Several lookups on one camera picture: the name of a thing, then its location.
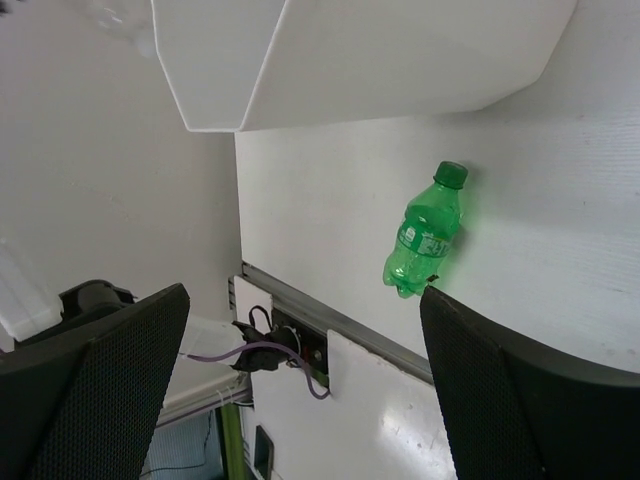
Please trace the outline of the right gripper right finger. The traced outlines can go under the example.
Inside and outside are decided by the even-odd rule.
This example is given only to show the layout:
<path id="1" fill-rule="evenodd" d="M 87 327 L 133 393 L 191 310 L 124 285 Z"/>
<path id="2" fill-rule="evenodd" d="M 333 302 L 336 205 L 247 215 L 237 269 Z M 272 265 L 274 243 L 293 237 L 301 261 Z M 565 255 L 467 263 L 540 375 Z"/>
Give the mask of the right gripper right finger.
<path id="1" fill-rule="evenodd" d="M 638 478 L 638 374 L 549 347 L 432 287 L 420 317 L 458 478 Z"/>

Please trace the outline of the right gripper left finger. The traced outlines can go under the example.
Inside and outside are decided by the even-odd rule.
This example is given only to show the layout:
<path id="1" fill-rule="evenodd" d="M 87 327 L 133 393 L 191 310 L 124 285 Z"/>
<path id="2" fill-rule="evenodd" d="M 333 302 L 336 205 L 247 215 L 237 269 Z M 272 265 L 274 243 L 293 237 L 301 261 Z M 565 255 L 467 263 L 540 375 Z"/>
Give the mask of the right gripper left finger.
<path id="1" fill-rule="evenodd" d="M 116 370 L 99 352 L 1 374 L 2 478 L 138 478 L 175 361 Z"/>

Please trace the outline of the green plastic soda bottle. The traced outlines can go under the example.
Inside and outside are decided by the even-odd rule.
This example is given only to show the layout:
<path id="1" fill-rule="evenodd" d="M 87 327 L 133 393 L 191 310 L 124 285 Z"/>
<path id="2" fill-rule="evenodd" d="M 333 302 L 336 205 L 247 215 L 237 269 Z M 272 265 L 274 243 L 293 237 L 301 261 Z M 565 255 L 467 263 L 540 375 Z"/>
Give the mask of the green plastic soda bottle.
<path id="1" fill-rule="evenodd" d="M 459 192 L 467 177 L 465 166 L 443 161 L 433 183 L 407 204 L 382 273 L 383 283 L 399 297 L 420 296 L 438 278 L 460 228 Z"/>

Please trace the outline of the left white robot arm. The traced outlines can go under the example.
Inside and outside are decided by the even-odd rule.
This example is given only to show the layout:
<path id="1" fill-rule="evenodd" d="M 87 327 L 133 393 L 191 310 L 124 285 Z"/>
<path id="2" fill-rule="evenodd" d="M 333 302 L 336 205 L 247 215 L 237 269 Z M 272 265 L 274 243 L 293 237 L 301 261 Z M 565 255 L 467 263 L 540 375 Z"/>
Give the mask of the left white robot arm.
<path id="1" fill-rule="evenodd" d="M 190 297 L 184 285 L 170 285 L 142 300 L 105 280 L 89 280 L 59 294 L 56 323 L 37 325 L 23 333 L 17 349 L 1 356 L 1 374 L 22 374 L 37 368 L 70 369 L 103 353 L 110 368 L 152 369 L 156 361 L 171 366 L 179 356 L 210 358 L 231 365 L 242 345 L 239 330 L 229 323 L 208 322 L 199 335 L 180 345 L 188 327 Z"/>

